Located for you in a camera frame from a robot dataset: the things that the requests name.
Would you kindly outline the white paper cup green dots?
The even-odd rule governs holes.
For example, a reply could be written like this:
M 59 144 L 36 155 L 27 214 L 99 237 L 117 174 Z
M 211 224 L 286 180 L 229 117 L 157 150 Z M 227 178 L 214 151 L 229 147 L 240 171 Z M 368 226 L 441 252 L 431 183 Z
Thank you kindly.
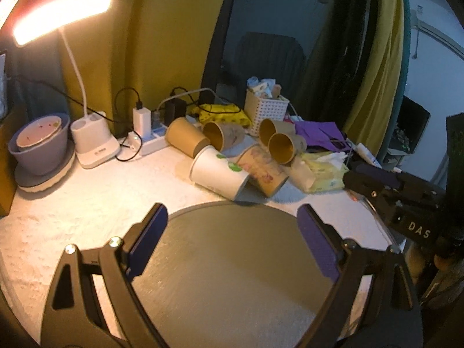
M 208 145 L 195 156 L 189 178 L 223 198 L 236 200 L 249 179 L 249 173 Z

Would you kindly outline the brown cup front right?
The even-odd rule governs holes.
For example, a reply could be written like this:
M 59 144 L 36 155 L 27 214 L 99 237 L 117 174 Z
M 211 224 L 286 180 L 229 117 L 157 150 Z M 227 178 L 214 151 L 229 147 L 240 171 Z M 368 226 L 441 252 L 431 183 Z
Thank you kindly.
M 307 142 L 298 134 L 273 134 L 268 142 L 271 157 L 278 164 L 289 164 L 296 155 L 306 151 Z

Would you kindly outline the brown cup rear right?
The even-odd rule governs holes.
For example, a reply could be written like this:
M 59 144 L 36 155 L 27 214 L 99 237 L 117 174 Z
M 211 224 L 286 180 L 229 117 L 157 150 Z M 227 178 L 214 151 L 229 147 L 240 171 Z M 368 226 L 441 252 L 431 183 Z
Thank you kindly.
M 264 119 L 259 126 L 259 138 L 264 146 L 268 146 L 269 140 L 274 134 L 295 134 L 296 128 L 293 123 L 272 119 Z

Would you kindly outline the floral brown paper cup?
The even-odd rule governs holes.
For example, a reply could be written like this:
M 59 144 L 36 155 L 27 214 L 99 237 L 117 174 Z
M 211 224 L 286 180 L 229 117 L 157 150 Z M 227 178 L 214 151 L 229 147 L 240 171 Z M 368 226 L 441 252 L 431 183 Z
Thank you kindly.
M 259 144 L 244 150 L 237 163 L 249 173 L 250 182 L 267 198 L 273 197 L 288 179 L 282 167 Z

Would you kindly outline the grey patterned paper cup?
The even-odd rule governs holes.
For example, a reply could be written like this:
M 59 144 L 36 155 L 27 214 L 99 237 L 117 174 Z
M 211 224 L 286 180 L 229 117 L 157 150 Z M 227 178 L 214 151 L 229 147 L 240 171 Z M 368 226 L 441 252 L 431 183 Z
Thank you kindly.
M 208 122 L 203 126 L 202 132 L 219 152 L 242 143 L 245 136 L 244 128 L 235 123 Z

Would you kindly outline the plain brown paper cup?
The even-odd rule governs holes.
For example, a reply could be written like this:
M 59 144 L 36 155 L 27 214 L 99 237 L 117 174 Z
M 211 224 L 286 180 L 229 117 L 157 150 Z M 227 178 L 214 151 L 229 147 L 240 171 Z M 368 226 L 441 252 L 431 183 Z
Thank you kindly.
M 195 158 L 204 147 L 210 145 L 210 140 L 185 117 L 179 117 L 169 125 L 165 139 L 190 158 Z

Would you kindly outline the yellow tissue pack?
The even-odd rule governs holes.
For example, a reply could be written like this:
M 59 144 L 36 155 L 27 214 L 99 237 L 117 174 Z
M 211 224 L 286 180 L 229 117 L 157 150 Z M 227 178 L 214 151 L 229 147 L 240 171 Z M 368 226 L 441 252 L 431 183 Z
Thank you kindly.
M 293 159 L 287 172 L 291 182 L 303 193 L 337 191 L 345 187 L 346 157 L 345 153 L 302 153 Z

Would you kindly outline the purple cloth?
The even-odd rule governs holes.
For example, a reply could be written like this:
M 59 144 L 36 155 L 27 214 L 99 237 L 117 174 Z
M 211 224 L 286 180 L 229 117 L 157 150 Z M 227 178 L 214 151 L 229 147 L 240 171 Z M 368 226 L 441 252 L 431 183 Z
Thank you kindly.
M 296 133 L 306 140 L 309 147 L 320 147 L 331 152 L 346 152 L 351 148 L 334 122 L 298 121 L 294 126 Z

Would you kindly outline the dark monitor screen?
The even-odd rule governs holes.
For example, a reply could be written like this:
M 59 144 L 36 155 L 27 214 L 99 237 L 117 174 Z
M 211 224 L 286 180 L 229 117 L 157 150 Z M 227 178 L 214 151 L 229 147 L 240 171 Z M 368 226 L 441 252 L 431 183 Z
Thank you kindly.
M 430 119 L 430 112 L 404 96 L 389 148 L 413 154 Z

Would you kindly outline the white lace tablecloth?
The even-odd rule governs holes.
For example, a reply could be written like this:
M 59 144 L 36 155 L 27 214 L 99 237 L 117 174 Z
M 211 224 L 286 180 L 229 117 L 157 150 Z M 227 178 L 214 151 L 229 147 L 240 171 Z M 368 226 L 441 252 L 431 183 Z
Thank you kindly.
M 1 285 L 32 337 L 40 336 L 48 288 L 66 245 L 100 247 L 114 236 L 123 236 L 156 203 L 173 215 L 222 202 L 190 181 L 190 166 L 189 157 L 166 148 L 134 162 L 113 160 L 93 170 L 75 165 L 63 181 L 45 192 L 17 192 L 9 215 L 1 220 Z M 389 234 L 367 208 L 344 191 L 306 195 L 286 184 L 266 200 L 247 188 L 238 204 L 270 206 L 294 217 L 301 204 L 310 204 L 343 237 L 380 250 L 391 244 Z

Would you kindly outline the white scalloped plate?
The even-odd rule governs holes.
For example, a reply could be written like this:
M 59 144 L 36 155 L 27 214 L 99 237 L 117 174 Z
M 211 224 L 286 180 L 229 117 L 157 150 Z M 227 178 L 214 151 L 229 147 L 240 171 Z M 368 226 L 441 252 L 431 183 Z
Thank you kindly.
M 14 179 L 17 186 L 26 193 L 40 193 L 52 188 L 62 181 L 72 168 L 75 162 L 75 144 L 68 140 L 64 158 L 57 168 L 44 175 L 34 175 L 26 171 L 20 164 L 14 172 Z

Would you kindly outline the white perforated basket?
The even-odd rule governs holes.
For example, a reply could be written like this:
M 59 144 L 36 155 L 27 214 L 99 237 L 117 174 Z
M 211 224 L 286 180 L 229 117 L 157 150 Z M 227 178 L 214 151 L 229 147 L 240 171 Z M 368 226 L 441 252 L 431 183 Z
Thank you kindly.
M 277 99 L 258 97 L 248 90 L 244 103 L 244 112 L 251 121 L 250 128 L 258 128 L 263 119 L 283 120 L 289 105 L 289 100 L 283 96 Z

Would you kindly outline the cardboard box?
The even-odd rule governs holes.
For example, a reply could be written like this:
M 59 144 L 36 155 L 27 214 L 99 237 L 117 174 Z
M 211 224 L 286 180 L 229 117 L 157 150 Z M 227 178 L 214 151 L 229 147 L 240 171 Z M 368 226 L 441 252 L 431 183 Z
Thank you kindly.
M 0 158 L 0 216 L 10 213 L 17 183 L 14 180 L 14 170 L 17 161 L 10 154 L 8 144 L 12 136 L 27 122 L 25 104 L 14 106 L 1 121 L 1 158 Z

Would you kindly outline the round grey placemat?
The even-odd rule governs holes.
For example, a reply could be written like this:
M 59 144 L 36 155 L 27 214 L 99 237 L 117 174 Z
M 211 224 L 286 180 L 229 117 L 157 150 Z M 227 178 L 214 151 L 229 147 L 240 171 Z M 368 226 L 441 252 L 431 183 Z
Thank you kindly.
M 333 282 L 293 215 L 216 202 L 170 216 L 133 286 L 170 347 L 294 347 Z

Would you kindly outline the purple bowl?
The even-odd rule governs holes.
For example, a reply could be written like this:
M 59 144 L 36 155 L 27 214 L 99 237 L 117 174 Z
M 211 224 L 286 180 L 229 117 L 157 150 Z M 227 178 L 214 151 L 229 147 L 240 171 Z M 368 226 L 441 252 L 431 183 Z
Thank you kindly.
M 33 148 L 20 152 L 18 150 L 16 139 L 18 134 L 27 126 L 21 127 L 10 139 L 8 150 L 10 154 L 18 161 L 26 171 L 34 175 L 48 174 L 55 168 L 64 158 L 68 142 L 68 129 L 71 123 L 70 116 L 65 113 L 53 113 L 61 117 L 61 130 L 52 136 L 46 142 L 37 145 Z

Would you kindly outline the white desk lamp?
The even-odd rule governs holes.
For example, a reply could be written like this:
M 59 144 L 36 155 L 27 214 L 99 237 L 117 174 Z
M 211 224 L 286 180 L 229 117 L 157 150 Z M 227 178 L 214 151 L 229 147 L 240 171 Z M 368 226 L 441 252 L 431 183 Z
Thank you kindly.
M 51 32 L 60 33 L 83 97 L 83 117 L 71 124 L 70 131 L 77 159 L 84 169 L 94 168 L 115 157 L 120 146 L 110 132 L 108 123 L 105 122 L 106 115 L 100 112 L 88 112 L 83 77 L 64 28 L 71 23 L 105 13 L 111 5 L 112 0 L 50 0 L 32 9 L 12 29 L 14 42 L 19 47 L 28 45 Z

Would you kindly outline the white power strip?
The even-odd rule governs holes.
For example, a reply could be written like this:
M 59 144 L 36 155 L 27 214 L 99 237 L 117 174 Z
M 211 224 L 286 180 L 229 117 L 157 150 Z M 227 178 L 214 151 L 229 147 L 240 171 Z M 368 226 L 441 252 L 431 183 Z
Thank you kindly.
M 128 134 L 127 142 L 130 149 L 133 149 L 137 155 L 146 156 L 154 152 L 158 152 L 168 147 L 168 142 L 165 139 L 167 127 L 162 125 L 152 130 L 149 138 L 140 139 L 135 131 Z

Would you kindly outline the yellow patterned pouch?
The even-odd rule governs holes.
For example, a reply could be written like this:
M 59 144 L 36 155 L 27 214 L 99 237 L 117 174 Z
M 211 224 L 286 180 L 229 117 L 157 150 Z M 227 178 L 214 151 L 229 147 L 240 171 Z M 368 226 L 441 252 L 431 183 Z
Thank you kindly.
M 234 104 L 201 104 L 192 109 L 191 114 L 205 125 L 206 123 L 232 123 L 244 128 L 252 122 L 245 112 Z

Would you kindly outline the pink inner bowl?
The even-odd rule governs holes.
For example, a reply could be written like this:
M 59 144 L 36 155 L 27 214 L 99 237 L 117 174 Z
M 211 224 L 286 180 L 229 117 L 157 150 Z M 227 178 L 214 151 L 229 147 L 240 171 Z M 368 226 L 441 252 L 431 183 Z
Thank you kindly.
M 30 122 L 17 136 L 18 150 L 23 152 L 46 142 L 61 130 L 61 123 L 58 115 L 47 115 Z

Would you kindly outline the white USB charger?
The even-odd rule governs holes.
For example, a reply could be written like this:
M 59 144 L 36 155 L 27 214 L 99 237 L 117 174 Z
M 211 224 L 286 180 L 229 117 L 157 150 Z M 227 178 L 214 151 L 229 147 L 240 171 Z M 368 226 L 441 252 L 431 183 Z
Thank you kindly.
M 142 139 L 149 139 L 152 129 L 151 111 L 146 107 L 134 108 L 133 126 L 135 133 Z

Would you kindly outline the black power adapter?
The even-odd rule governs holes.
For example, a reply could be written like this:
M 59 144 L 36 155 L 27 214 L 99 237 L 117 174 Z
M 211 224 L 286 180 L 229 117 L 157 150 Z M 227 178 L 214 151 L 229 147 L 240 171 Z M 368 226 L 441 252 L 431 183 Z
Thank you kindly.
M 183 99 L 175 98 L 167 101 L 164 105 L 164 125 L 170 126 L 174 120 L 185 117 L 186 110 L 187 103 Z

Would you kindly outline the yellow curtain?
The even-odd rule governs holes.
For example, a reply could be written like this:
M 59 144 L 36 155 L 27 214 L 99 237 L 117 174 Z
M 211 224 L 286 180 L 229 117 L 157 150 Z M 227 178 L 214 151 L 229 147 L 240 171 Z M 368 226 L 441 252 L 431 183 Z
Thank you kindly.
M 249 77 L 274 78 L 303 118 L 378 153 L 407 74 L 407 2 L 115 0 L 67 33 L 95 108 L 125 111 L 124 86 L 149 105 L 176 86 L 243 105 Z

